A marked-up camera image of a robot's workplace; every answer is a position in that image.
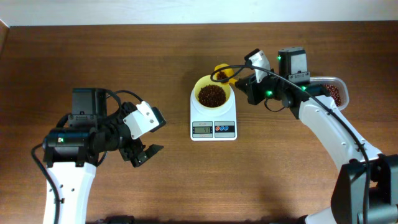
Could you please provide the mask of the yellow measuring scoop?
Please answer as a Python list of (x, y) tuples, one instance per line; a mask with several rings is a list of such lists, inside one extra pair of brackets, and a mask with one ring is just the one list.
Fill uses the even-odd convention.
[(229, 80), (226, 80), (225, 82), (223, 82), (223, 84), (235, 84), (237, 82), (237, 79), (233, 78), (233, 75), (234, 75), (233, 69), (227, 68), (215, 73), (213, 75), (213, 78), (215, 80), (224, 80), (229, 78)]

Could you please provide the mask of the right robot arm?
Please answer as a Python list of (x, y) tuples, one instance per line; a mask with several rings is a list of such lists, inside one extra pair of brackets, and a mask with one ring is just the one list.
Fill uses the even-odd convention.
[(281, 101), (316, 135), (339, 172), (330, 206), (298, 223), (397, 223), (397, 156), (384, 155), (354, 129), (326, 88), (328, 82), (310, 76), (305, 50), (279, 50), (277, 73), (259, 49), (244, 59), (240, 68), (254, 74), (239, 79), (236, 88), (252, 105)]

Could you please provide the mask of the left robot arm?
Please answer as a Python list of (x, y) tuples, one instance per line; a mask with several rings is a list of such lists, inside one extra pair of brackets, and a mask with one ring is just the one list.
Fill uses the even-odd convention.
[(90, 189), (108, 152), (139, 167), (163, 147), (140, 137), (166, 124), (160, 110), (140, 99), (121, 102), (117, 91), (75, 88), (72, 112), (63, 116), (40, 146), (38, 163), (47, 180), (44, 223), (84, 223)]

